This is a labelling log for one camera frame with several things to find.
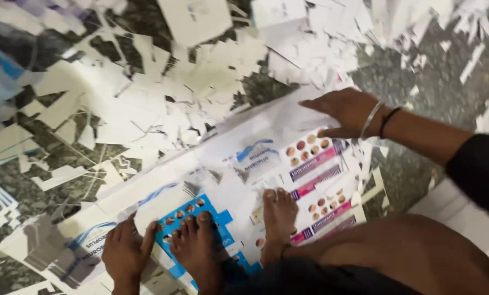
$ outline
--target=dark granite floor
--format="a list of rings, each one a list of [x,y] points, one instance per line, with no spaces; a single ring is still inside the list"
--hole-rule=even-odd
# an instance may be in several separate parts
[[[232,2],[241,9],[250,11],[248,0]],[[156,1],[132,0],[122,16],[109,14],[109,19],[125,30],[154,37],[156,46],[170,50],[170,32]],[[88,29],[87,34],[96,30],[98,23],[97,17],[91,13],[85,22]],[[452,33],[454,25],[453,23],[446,31],[443,31],[437,23],[431,24],[419,48],[410,52],[412,60],[418,53],[428,57],[425,68],[417,73],[400,69],[401,56],[396,51],[377,48],[375,53],[368,57],[364,51],[359,50],[362,68],[352,73],[356,85],[363,91],[375,94],[389,105],[398,105],[408,101],[413,106],[412,111],[421,116],[473,130],[475,118],[478,114],[483,113],[484,102],[489,99],[489,39],[486,40],[487,49],[476,69],[466,84],[461,85],[459,76],[477,42],[470,46],[467,45],[466,36],[463,34],[456,36]],[[232,35],[234,34],[230,30],[221,38],[232,38]],[[45,31],[38,38],[18,31],[12,31],[10,36],[9,38],[0,37],[0,48],[15,57],[25,67],[30,63],[32,45],[37,44],[39,54],[34,63],[34,71],[45,70],[46,67],[60,59],[60,55],[71,47],[72,43],[78,42],[84,37],[77,37],[74,34],[63,36],[52,30]],[[445,53],[439,45],[442,40],[453,42],[448,53]],[[127,56],[132,70],[142,72],[141,59],[133,45],[127,42],[126,38],[124,40],[121,38],[120,41],[123,53]],[[116,54],[112,52],[111,44],[101,40],[94,40],[93,44],[97,50],[112,60],[118,58],[118,55],[116,57]],[[268,77],[266,73],[267,68],[263,67],[261,74],[254,74],[244,80],[246,95],[237,97],[240,104],[245,102],[252,105],[263,104],[297,88],[297,85],[289,87],[280,84]],[[416,84],[420,90],[419,95],[408,98],[409,91]],[[22,107],[34,97],[31,88],[26,87],[25,91],[16,97],[17,105]],[[38,99],[44,105],[50,105],[58,97],[60,94]],[[75,120],[78,124],[79,134],[84,127],[85,117],[76,115]],[[67,146],[51,135],[49,129],[41,122],[20,114],[18,123],[35,135],[34,140],[49,154],[46,161],[52,169],[64,165],[71,165],[72,167],[82,165],[88,169],[99,161],[103,149],[102,144],[97,144],[94,151],[90,151],[77,143]],[[381,168],[385,191],[391,206],[385,210],[382,208],[384,193],[380,193],[364,205],[368,219],[379,218],[385,214],[405,212],[422,196],[426,195],[432,175],[436,175],[437,182],[444,178],[441,167],[432,164],[407,148],[388,140],[374,139],[374,142],[390,148],[387,158],[384,158],[379,150],[375,149],[372,166]],[[104,159],[115,157],[124,150],[122,146],[106,145],[104,147]],[[42,157],[43,154],[43,152],[39,152],[37,156]],[[135,167],[140,170],[140,161],[130,160],[132,163],[136,163]],[[50,174],[42,169],[35,169],[35,167],[33,166],[31,171],[21,174],[18,171],[18,161],[11,161],[0,166],[0,185],[20,202],[19,210],[23,214],[23,220],[35,216],[43,210],[52,213],[58,204],[66,198],[70,199],[70,204],[79,204],[93,180],[93,178],[76,178],[49,191],[42,191],[29,178],[39,176],[47,179]],[[94,182],[90,196],[95,195],[101,184],[102,181]],[[93,201],[94,198],[90,197],[87,200]],[[78,206],[68,206],[64,214],[68,216],[78,209]],[[0,241],[10,233],[9,227],[0,228]],[[5,260],[5,263],[0,264],[0,294],[6,294],[44,280],[20,263],[0,254],[0,261],[2,260]]]

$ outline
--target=person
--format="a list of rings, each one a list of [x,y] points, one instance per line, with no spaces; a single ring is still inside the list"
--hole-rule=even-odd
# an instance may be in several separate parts
[[[462,191],[489,211],[488,135],[389,109],[353,89],[300,105],[340,122],[340,128],[322,131],[319,137],[356,138],[363,133],[389,138],[445,167]],[[410,214],[389,216],[291,247],[295,201],[282,188],[265,191],[263,199],[264,269],[231,289],[214,260],[207,212],[182,220],[180,231],[173,232],[170,250],[192,275],[199,294],[489,294],[489,258],[436,221]],[[138,294],[153,228],[155,224],[143,240],[137,239],[131,217],[108,233],[102,258],[115,282],[113,294]]]

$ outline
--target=black wrist band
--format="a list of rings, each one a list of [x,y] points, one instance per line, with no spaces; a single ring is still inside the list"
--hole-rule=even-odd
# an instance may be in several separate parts
[[[284,252],[287,251],[288,249],[290,249],[292,247],[292,245],[290,244],[285,244],[283,246],[283,249],[280,251],[280,259],[283,260],[284,259]]]
[[[384,127],[386,126],[388,121],[390,121],[390,118],[392,118],[392,116],[395,115],[395,113],[397,113],[400,110],[401,110],[401,108],[395,108],[394,110],[392,110],[388,114],[388,116],[383,116],[383,120],[382,120],[383,122],[381,123],[381,128],[379,129],[379,137],[381,139],[384,139],[384,136],[383,136]]]

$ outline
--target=circular photo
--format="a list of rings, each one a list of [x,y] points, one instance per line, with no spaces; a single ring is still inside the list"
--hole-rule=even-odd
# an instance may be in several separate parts
[[[203,200],[203,199],[198,199],[197,201],[195,201],[195,205],[196,205],[197,207],[202,207],[202,206],[204,206],[204,205],[205,205],[205,200]]]
[[[308,138],[306,138],[306,142],[308,142],[309,144],[312,144],[315,142],[315,139],[317,138],[317,136],[315,135],[310,135]]]
[[[308,152],[304,152],[302,155],[301,155],[301,161],[306,161],[308,158],[310,158],[310,155],[308,154]]]
[[[305,142],[301,140],[297,143],[297,149],[302,150],[305,148],[305,145],[306,145]]]
[[[194,207],[194,205],[190,204],[190,205],[186,206],[186,209],[185,210],[188,213],[192,213],[195,210],[195,207]]]
[[[156,229],[155,229],[155,231],[156,231],[156,232],[161,232],[161,231],[163,231],[163,230],[164,230],[164,225],[162,225],[162,223],[159,223],[159,222],[158,222],[158,223],[157,223],[157,226],[156,226],[155,228],[156,228]]]
[[[184,212],[182,210],[175,212],[175,218],[181,219],[183,217],[184,217]]]
[[[292,146],[290,146],[290,147],[289,147],[289,148],[286,150],[286,155],[287,155],[288,157],[291,157],[291,156],[293,156],[294,154],[295,154],[295,149],[294,149]]]
[[[317,146],[317,145],[312,146],[312,149],[310,150],[310,152],[312,153],[312,155],[317,154],[319,152],[319,146]]]
[[[257,241],[255,241],[255,245],[259,248],[262,247],[264,245],[264,239],[259,238]]]
[[[321,142],[321,148],[326,149],[330,145],[330,142],[328,140],[323,140]]]
[[[293,167],[293,166],[297,166],[299,164],[299,159],[298,158],[293,158],[291,161],[290,161],[290,165]]]
[[[172,225],[175,222],[175,219],[173,217],[168,217],[164,219],[164,224],[166,225]]]

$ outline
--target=foot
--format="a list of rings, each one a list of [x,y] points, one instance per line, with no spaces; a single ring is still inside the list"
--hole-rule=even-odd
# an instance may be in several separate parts
[[[274,190],[266,190],[263,201],[266,245],[262,251],[261,262],[266,267],[278,261],[282,250],[290,244],[290,235],[294,231],[299,207],[292,196],[282,188],[277,190],[277,199]]]
[[[195,280],[199,294],[222,291],[222,272],[212,250],[214,233],[211,224],[211,215],[207,211],[197,218],[189,215],[181,221],[180,230],[176,229],[171,235],[170,251]]]

